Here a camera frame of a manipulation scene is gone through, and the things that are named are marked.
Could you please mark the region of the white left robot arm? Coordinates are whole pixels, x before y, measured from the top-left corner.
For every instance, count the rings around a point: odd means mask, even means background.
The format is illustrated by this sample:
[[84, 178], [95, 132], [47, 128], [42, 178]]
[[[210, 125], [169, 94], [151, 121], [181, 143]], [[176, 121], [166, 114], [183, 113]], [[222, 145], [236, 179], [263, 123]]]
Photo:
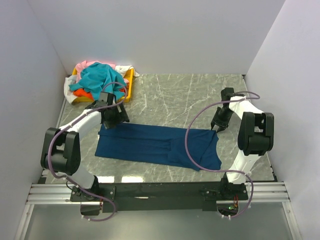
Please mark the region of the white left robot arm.
[[66, 178], [81, 188], [88, 201], [94, 201], [100, 195], [99, 180], [81, 167], [81, 139], [98, 125], [113, 129], [129, 121], [123, 101], [118, 101], [113, 93], [101, 92], [98, 100], [73, 121], [45, 132], [40, 164], [55, 178]]

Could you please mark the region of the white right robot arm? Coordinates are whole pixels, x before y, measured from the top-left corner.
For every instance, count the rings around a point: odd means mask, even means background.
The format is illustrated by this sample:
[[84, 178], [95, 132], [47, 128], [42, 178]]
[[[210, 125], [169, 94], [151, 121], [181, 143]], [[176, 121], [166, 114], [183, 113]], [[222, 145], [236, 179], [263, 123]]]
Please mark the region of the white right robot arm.
[[243, 92], [235, 92], [232, 87], [226, 87], [220, 94], [223, 105], [217, 108], [211, 128], [218, 126], [217, 132], [224, 131], [233, 114], [241, 120], [237, 137], [239, 151], [219, 187], [221, 197], [230, 200], [246, 192], [244, 183], [254, 164], [273, 148], [275, 117], [256, 108]]

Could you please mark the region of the dark blue t-shirt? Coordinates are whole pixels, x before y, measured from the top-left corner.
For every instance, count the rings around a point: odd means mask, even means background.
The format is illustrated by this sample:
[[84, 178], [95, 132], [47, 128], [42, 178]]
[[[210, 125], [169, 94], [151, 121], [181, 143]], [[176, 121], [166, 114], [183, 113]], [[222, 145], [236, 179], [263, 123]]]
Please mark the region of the dark blue t-shirt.
[[101, 127], [95, 156], [199, 171], [220, 170], [214, 130], [121, 123]]

